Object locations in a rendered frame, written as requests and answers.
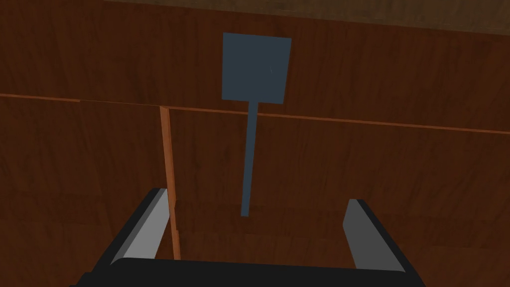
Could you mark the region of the brown wooden cupboard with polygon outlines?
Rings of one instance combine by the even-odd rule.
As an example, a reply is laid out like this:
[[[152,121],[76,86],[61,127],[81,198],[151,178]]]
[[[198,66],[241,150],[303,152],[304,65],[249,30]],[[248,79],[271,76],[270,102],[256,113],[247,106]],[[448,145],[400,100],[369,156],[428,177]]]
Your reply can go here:
[[[103,0],[0,0],[0,97],[159,107],[176,196],[170,112],[248,118],[222,100],[225,32],[292,39],[284,102],[257,121],[510,135],[509,36]]]

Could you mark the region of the brown wooden cupboard door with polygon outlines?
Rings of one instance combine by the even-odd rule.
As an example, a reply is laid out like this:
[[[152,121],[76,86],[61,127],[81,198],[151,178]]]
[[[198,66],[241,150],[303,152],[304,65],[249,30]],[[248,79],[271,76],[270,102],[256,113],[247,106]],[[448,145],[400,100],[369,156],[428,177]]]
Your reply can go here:
[[[352,268],[355,198],[426,287],[510,287],[510,135],[259,117],[246,218],[246,116],[170,116],[182,259]]]
[[[152,188],[160,108],[0,97],[0,287],[68,287]]]

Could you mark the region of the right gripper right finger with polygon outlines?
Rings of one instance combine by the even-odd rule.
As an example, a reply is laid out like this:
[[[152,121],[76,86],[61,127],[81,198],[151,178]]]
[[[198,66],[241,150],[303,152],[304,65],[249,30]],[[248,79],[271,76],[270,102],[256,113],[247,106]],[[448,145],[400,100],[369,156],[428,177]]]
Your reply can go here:
[[[365,201],[348,201],[343,230],[356,268],[411,273],[410,262]]]

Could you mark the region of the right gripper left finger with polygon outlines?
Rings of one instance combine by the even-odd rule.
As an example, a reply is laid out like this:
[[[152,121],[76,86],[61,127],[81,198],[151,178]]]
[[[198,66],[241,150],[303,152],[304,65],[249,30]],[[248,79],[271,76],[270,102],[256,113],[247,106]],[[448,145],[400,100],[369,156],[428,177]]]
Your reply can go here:
[[[169,218],[167,189],[151,189],[101,255],[95,269],[105,269],[123,258],[154,259]]]

